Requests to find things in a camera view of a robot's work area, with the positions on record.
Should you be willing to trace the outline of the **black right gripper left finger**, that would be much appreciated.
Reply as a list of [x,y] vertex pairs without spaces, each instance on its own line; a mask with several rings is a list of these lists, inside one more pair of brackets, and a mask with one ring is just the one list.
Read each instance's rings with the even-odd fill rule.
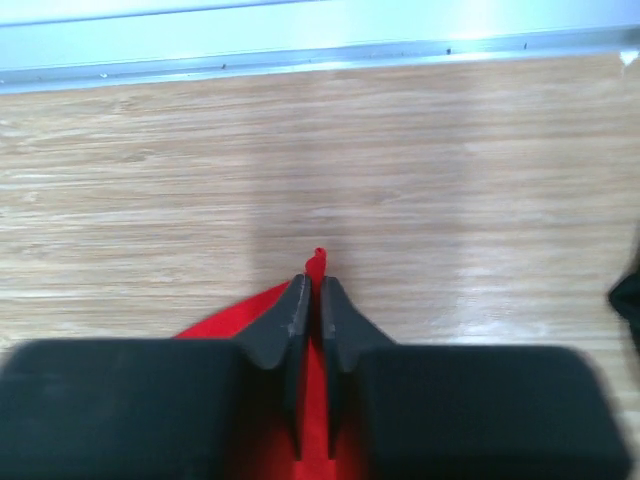
[[306,350],[312,306],[312,280],[296,275],[274,305],[234,336],[263,383],[275,397],[275,411],[292,443],[296,460],[302,454],[301,409],[304,407]]

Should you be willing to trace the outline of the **red t shirt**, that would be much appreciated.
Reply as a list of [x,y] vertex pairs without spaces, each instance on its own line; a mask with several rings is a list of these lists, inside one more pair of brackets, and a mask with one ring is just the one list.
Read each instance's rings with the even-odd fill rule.
[[[318,248],[305,264],[312,282],[311,339],[304,350],[302,370],[303,403],[296,413],[302,424],[301,455],[293,451],[293,441],[285,427],[275,423],[260,429],[254,440],[241,440],[239,452],[231,461],[233,479],[360,479],[360,446],[352,433],[338,440],[337,457],[329,455],[328,368],[319,333],[321,281],[327,266],[327,253]],[[224,310],[208,316],[186,330],[180,338],[227,339],[242,328],[255,326],[260,314],[275,305],[288,282],[276,285]]]

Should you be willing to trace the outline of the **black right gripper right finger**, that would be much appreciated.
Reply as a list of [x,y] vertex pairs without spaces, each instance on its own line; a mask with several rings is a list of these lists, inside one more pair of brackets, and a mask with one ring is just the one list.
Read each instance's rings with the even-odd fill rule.
[[356,308],[336,277],[324,277],[320,308],[327,388],[328,453],[333,459],[346,406],[347,377],[355,370],[363,352],[394,345],[395,341]]

